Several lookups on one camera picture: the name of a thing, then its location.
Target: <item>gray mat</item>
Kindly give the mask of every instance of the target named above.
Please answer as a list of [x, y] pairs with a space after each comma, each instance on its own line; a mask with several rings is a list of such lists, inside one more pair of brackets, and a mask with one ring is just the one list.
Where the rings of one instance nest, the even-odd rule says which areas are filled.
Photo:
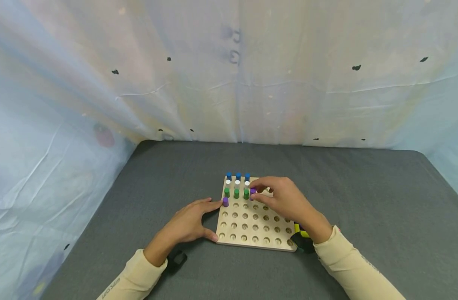
[[[143, 142], [43, 299], [95, 299], [182, 206], [218, 198], [227, 171], [288, 176], [408, 299], [458, 299], [458, 195], [413, 151]], [[206, 227], [216, 230], [217, 214]], [[304, 253], [182, 245], [149, 299], [347, 299]]]

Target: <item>beige sleeve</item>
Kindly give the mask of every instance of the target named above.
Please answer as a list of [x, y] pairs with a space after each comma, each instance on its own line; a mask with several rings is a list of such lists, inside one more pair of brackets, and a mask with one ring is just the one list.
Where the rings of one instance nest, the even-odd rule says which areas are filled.
[[346, 240], [337, 226], [330, 239], [314, 244], [327, 272], [342, 286], [351, 300], [405, 299], [359, 250]]
[[165, 260], [159, 268], [154, 267], [139, 249], [97, 300], [142, 300], [153, 289], [167, 265], [168, 260]]

